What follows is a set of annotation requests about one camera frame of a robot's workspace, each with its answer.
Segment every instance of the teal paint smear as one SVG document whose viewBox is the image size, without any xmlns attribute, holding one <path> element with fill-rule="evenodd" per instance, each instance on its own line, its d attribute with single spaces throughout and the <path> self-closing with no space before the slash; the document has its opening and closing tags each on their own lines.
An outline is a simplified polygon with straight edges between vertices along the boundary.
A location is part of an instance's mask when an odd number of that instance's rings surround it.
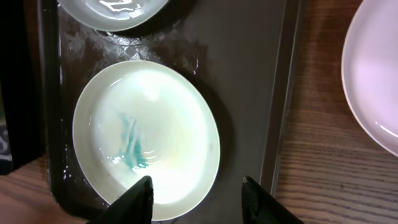
<svg viewBox="0 0 398 224">
<path fill-rule="evenodd" d="M 142 147 L 141 147 L 140 140 L 137 138 L 133 145 L 134 136 L 136 133 L 137 120 L 136 119 L 134 120 L 132 127 L 129 130 L 130 121 L 129 121 L 129 119 L 127 119 L 126 114 L 121 113 L 121 114 L 119 114 L 119 116 L 123 123 L 123 130 L 122 130 L 122 135 L 121 135 L 123 145 L 127 140 L 127 134 L 128 134 L 128 142 L 127 142 L 126 150 L 124 152 L 122 151 L 121 147 L 119 148 L 118 157 L 130 169 L 133 169 L 133 168 L 141 169 L 141 168 L 148 167 L 148 162 L 142 154 Z"/>
</svg>

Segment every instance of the bowl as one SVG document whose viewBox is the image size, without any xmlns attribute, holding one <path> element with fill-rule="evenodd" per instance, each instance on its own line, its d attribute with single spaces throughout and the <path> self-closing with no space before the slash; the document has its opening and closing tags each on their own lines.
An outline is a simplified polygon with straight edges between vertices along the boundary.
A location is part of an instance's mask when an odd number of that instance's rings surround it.
<svg viewBox="0 0 398 224">
<path fill-rule="evenodd" d="M 195 87 L 163 65 L 127 61 L 99 72 L 78 99 L 72 132 L 87 181 L 109 204 L 152 177 L 155 221 L 189 212 L 215 181 L 215 119 Z"/>
<path fill-rule="evenodd" d="M 341 73 L 349 107 L 398 156 L 398 1 L 365 0 L 346 36 Z"/>
<path fill-rule="evenodd" d="M 58 0 L 82 24 L 103 31 L 133 28 L 159 12 L 168 0 Z"/>
</svg>

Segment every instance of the black object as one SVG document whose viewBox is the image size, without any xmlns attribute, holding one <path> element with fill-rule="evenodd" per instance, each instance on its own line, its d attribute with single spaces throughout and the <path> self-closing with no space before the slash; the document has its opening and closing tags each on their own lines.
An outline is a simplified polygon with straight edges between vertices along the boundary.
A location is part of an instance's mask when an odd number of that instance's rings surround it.
<svg viewBox="0 0 398 224">
<path fill-rule="evenodd" d="M 87 224 L 150 224 L 154 204 L 152 179 L 143 177 L 98 218 Z"/>
<path fill-rule="evenodd" d="M 142 25 L 109 33 L 80 24 L 55 0 L 39 0 L 49 179 L 60 206 L 87 219 L 107 206 L 76 160 L 73 111 L 94 75 L 125 60 L 150 60 L 181 73 L 216 119 L 221 161 L 215 184 L 176 224 L 240 222 L 236 192 L 246 174 L 274 195 L 302 5 L 300 0 L 170 0 Z"/>
<path fill-rule="evenodd" d="M 0 124 L 0 175 L 16 170 L 43 153 L 39 101 L 27 43 L 23 1 L 4 2 L 13 20 L 4 24 L 12 38 L 3 41 L 1 93 L 6 125 Z"/>
<path fill-rule="evenodd" d="M 242 183 L 242 213 L 244 224 L 304 223 L 247 176 Z"/>
</svg>

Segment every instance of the wood grain surface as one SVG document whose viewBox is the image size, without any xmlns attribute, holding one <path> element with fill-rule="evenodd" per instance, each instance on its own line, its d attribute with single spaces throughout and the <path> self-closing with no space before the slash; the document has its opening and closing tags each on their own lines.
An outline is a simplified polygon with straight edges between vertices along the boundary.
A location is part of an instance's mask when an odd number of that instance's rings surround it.
<svg viewBox="0 0 398 224">
<path fill-rule="evenodd" d="M 308 0 L 277 200 L 306 223 L 398 223 L 398 158 L 355 121 L 341 52 L 360 0 Z M 38 70 L 35 1 L 26 1 Z M 84 223 L 55 203 L 42 157 L 0 177 L 0 223 Z"/>
</svg>

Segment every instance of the white bowl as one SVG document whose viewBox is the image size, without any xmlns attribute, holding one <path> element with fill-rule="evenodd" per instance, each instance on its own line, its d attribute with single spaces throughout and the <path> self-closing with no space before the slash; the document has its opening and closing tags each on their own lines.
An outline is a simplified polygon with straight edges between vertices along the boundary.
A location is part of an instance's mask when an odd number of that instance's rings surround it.
<svg viewBox="0 0 398 224">
<path fill-rule="evenodd" d="M 172 69 L 144 61 L 112 65 L 87 84 L 73 117 L 73 145 L 88 182 L 108 203 L 151 176 L 153 220 L 197 206 L 220 161 L 216 123 L 201 94 Z"/>
<path fill-rule="evenodd" d="M 345 95 L 362 128 L 398 156 L 398 1 L 365 0 L 342 58 Z"/>
<path fill-rule="evenodd" d="M 58 0 L 82 24 L 103 31 L 133 28 L 159 12 L 168 0 Z"/>
</svg>

